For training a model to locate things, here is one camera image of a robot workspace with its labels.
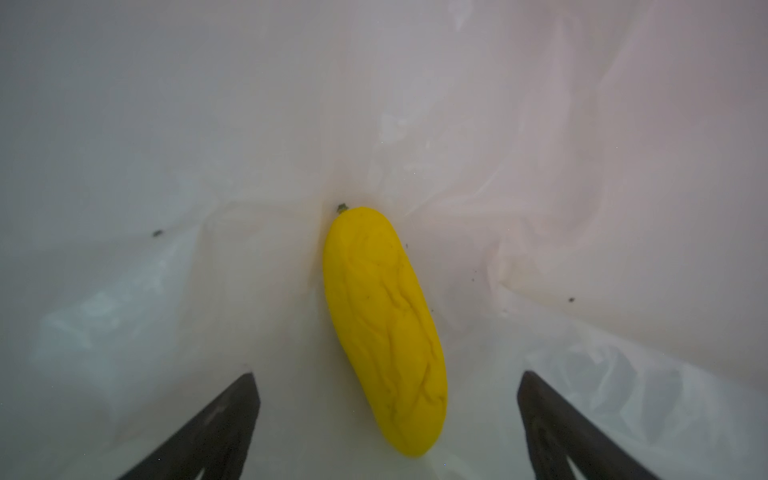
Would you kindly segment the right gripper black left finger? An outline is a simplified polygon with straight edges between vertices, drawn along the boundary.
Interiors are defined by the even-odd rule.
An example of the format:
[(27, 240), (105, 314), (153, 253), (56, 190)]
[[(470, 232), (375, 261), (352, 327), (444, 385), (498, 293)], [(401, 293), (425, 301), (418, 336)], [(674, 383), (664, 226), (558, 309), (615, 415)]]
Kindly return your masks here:
[(238, 377), (123, 480), (238, 480), (260, 409), (255, 377)]

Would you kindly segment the white plastic bag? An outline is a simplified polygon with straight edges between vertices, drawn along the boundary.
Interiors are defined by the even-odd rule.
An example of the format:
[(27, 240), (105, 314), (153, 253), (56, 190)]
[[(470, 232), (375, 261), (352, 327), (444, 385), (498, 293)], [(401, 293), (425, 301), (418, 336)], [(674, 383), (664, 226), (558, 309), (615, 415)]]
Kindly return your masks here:
[[(384, 213), (445, 354), (378, 430), (322, 246)], [(1, 475), (115, 479), (244, 372), (247, 479), (530, 479), (543, 377), (664, 479), (767, 475), (763, 1), (5, 1)]]

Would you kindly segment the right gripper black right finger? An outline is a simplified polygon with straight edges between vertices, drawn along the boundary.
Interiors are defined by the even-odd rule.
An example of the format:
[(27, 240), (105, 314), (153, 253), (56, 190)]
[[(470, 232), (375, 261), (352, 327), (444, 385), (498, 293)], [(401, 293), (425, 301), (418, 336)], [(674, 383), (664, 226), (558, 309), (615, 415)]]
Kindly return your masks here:
[(523, 373), (517, 402), (537, 480), (574, 480), (574, 469), (586, 479), (658, 479), (535, 372)]

